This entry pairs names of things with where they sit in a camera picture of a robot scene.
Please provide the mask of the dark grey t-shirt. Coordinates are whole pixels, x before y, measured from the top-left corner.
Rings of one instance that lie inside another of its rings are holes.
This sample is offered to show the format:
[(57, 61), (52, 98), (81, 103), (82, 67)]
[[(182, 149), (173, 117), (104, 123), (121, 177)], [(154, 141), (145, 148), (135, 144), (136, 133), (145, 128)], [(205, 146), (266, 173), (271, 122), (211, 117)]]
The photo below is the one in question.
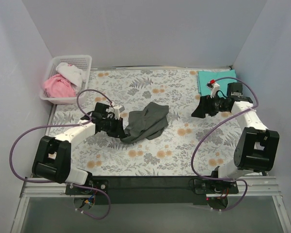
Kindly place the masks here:
[(160, 136), (169, 125), (167, 115), (168, 105), (159, 105), (150, 102), (141, 111), (129, 113), (128, 126), (124, 129), (125, 137), (121, 142), (133, 144), (144, 139), (152, 140)]

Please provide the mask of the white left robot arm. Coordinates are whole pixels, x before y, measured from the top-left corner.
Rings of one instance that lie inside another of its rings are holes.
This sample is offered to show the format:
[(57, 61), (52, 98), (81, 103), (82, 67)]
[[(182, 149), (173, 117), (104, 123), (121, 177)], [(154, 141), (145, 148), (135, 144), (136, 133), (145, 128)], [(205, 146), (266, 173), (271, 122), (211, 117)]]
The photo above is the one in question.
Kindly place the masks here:
[(121, 117), (124, 110), (122, 105), (97, 103), (75, 126), (54, 137), (42, 137), (32, 166), (33, 175), (55, 183), (75, 183), (81, 193), (89, 194), (94, 187), (88, 179), (91, 173), (71, 164), (72, 150), (101, 131), (109, 137), (124, 138)]

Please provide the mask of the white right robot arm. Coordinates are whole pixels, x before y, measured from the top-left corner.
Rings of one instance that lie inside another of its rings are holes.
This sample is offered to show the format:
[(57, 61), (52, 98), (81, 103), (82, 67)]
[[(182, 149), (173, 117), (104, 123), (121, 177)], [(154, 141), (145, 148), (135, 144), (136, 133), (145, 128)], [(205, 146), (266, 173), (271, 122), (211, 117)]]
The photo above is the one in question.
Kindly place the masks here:
[(242, 83), (229, 83), (226, 94), (220, 97), (216, 80), (207, 83), (210, 94), (201, 96), (192, 117), (213, 117), (219, 112), (230, 112), (242, 130), (233, 159), (218, 166), (210, 176), (198, 175), (192, 189), (196, 194), (210, 191), (220, 193), (236, 186), (236, 181), (247, 174), (270, 171), (275, 162), (279, 133), (269, 130), (259, 119), (257, 101), (243, 95)]

